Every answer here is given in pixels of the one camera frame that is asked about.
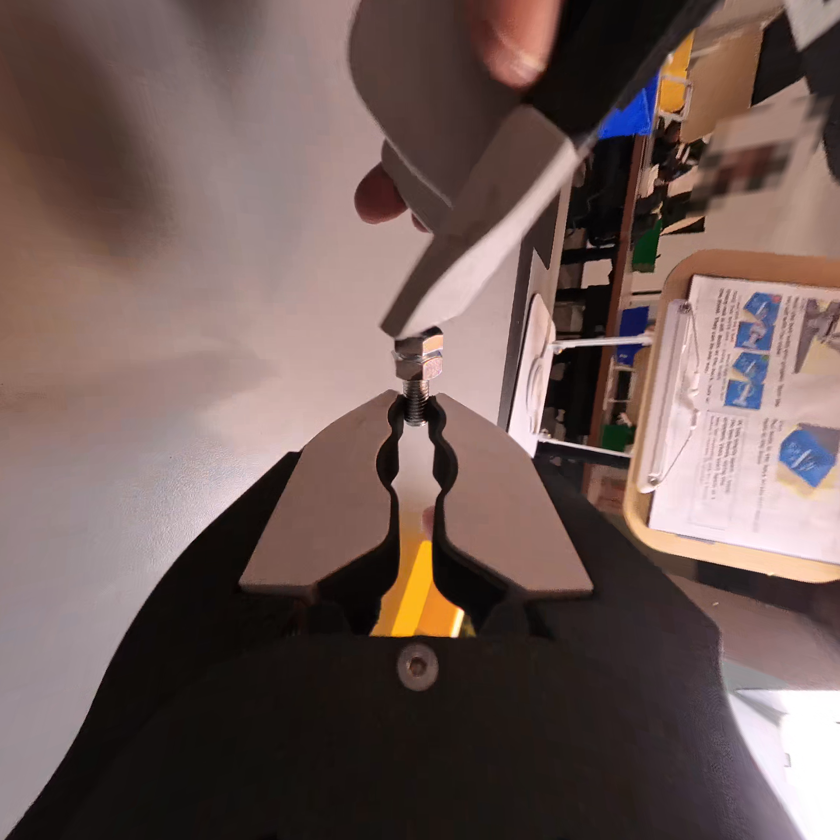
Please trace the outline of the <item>printed instruction sheet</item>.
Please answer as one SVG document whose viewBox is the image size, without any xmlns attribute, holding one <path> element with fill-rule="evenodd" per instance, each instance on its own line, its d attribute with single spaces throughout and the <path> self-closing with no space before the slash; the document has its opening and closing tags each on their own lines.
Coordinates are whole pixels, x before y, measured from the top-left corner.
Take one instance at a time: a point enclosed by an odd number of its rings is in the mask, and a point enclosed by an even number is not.
<svg viewBox="0 0 840 840">
<path fill-rule="evenodd" d="M 838 290 L 695 274 L 648 526 L 839 560 Z"/>
</svg>

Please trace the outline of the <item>wooden board on white stand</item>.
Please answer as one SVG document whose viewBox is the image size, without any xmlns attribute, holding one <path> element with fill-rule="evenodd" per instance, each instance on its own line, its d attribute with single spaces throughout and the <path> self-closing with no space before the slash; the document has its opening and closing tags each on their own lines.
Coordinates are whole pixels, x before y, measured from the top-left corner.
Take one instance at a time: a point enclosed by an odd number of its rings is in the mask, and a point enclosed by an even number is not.
<svg viewBox="0 0 840 840">
<path fill-rule="evenodd" d="M 660 114 L 656 128 L 676 123 L 682 141 L 709 135 L 722 120 L 749 110 L 763 25 L 752 21 L 710 33 L 696 30 L 688 66 L 689 98 L 677 114 Z"/>
</svg>

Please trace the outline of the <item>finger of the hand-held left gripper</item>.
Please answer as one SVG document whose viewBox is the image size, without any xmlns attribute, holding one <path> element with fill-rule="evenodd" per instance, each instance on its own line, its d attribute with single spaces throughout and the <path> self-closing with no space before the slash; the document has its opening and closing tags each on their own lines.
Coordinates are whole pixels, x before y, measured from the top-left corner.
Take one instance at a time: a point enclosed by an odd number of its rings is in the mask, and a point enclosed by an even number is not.
<svg viewBox="0 0 840 840">
<path fill-rule="evenodd" d="M 423 148 L 416 160 L 409 160 L 384 140 L 381 163 L 410 213 L 429 234 L 437 235 L 455 201 L 455 170 L 448 144 Z"/>
<path fill-rule="evenodd" d="M 416 160 L 447 143 L 455 201 L 381 321 L 394 340 L 463 313 L 571 177 L 572 141 L 490 77 L 458 2 L 359 2 L 355 90 L 384 140 Z"/>
</svg>

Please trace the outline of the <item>wooden office desk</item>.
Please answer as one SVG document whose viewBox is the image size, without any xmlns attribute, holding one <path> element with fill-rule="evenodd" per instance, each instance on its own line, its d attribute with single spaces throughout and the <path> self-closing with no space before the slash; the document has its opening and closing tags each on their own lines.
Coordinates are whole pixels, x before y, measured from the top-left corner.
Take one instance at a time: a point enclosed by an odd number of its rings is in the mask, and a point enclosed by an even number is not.
<svg viewBox="0 0 840 840">
<path fill-rule="evenodd" d="M 612 261 L 612 290 L 605 326 L 605 336 L 610 339 L 618 336 L 618 325 L 624 303 L 625 279 L 631 260 L 631 239 L 635 218 L 635 206 L 644 179 L 644 173 L 649 163 L 652 146 L 653 139 L 649 135 L 637 136 L 634 139 L 633 155 L 623 205 L 623 217 L 619 229 L 618 247 L 616 256 Z M 602 346 L 600 348 L 601 354 L 598 358 L 599 369 L 595 381 L 591 423 L 587 435 L 587 444 L 592 447 L 599 447 L 602 441 L 602 427 L 605 424 L 604 416 L 611 383 L 614 350 L 615 346 L 613 345 Z"/>
</svg>

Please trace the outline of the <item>person's left hand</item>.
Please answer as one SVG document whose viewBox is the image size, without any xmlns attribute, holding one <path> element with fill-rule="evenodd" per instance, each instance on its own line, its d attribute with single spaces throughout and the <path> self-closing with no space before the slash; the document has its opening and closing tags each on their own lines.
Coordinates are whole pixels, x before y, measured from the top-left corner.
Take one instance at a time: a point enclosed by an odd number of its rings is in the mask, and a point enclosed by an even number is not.
<svg viewBox="0 0 840 840">
<path fill-rule="evenodd" d="M 530 87 L 545 71 L 558 34 L 562 1 L 465 2 L 469 39 L 490 75 L 514 90 Z M 403 215 L 407 205 L 377 164 L 361 179 L 353 203 L 366 224 Z"/>
</svg>

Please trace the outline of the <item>small yellow bin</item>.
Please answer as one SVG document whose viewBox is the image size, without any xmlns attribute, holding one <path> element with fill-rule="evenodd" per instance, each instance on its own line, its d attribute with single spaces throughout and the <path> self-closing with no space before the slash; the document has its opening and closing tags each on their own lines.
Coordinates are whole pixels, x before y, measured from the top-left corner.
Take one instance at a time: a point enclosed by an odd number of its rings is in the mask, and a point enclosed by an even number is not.
<svg viewBox="0 0 840 840">
<path fill-rule="evenodd" d="M 657 113 L 677 114 L 689 98 L 688 66 L 695 33 L 689 34 L 665 60 L 658 82 Z"/>
</svg>

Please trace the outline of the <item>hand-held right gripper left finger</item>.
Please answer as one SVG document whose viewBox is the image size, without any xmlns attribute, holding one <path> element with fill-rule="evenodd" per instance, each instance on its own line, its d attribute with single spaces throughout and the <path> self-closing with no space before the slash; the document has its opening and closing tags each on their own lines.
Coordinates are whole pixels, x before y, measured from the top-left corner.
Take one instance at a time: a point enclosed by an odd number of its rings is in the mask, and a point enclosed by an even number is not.
<svg viewBox="0 0 840 840">
<path fill-rule="evenodd" d="M 301 599 L 377 550 L 400 548 L 401 397 L 384 391 L 301 450 L 239 579 L 246 592 Z"/>
</svg>

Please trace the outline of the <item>silver hex nut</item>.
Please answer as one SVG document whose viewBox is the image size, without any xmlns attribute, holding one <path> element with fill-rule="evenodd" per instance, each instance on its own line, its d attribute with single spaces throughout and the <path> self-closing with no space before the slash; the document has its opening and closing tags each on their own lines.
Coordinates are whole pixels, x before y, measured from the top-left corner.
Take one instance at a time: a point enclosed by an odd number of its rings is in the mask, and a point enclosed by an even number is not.
<svg viewBox="0 0 840 840">
<path fill-rule="evenodd" d="M 429 382 L 443 371 L 443 352 L 404 354 L 394 352 L 395 375 L 404 382 Z"/>
</svg>

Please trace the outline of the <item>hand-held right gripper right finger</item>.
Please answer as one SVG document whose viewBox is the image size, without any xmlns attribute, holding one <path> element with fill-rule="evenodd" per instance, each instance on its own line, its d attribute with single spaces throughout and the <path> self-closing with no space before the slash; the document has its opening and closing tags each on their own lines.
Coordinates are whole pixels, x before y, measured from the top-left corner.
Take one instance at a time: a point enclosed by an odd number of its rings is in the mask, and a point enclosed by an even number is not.
<svg viewBox="0 0 840 840">
<path fill-rule="evenodd" d="M 435 538 L 473 574 L 535 599 L 575 599 L 593 583 L 529 453 L 440 394 L 429 401 Z"/>
</svg>

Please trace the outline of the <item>small green bin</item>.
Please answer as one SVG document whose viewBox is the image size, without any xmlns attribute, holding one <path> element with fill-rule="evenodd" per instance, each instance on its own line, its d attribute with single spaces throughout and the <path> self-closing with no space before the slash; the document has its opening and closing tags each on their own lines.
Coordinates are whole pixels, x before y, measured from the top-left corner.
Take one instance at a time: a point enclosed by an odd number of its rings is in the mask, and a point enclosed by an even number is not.
<svg viewBox="0 0 840 840">
<path fill-rule="evenodd" d="M 662 228 L 662 219 L 656 217 L 651 227 L 640 235 L 633 249 L 632 270 L 634 272 L 651 273 L 655 271 Z"/>
</svg>

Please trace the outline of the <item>silver hex bolt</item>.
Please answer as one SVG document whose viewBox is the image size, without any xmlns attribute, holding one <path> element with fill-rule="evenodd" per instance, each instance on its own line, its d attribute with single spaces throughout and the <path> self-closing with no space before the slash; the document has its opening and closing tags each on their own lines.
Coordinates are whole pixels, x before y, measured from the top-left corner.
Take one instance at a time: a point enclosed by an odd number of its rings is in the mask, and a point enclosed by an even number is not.
<svg viewBox="0 0 840 840">
<path fill-rule="evenodd" d="M 442 352 L 444 350 L 444 334 L 438 327 L 427 329 L 412 337 L 395 341 L 393 353 L 425 354 L 436 350 L 441 350 Z M 403 396 L 406 400 L 404 417 L 407 425 L 413 427 L 425 425 L 426 404 L 432 381 L 402 381 Z"/>
</svg>

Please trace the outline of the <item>yellow plastic bin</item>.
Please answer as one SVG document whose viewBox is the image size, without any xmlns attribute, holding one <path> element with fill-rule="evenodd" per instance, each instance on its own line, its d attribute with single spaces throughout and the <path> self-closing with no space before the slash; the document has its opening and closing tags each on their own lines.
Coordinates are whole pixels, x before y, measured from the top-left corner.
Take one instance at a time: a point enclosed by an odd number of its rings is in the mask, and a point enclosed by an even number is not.
<svg viewBox="0 0 840 840">
<path fill-rule="evenodd" d="M 432 534 L 434 507 L 401 518 L 399 568 L 391 589 L 381 600 L 374 637 L 457 637 L 465 612 L 436 587 Z"/>
</svg>

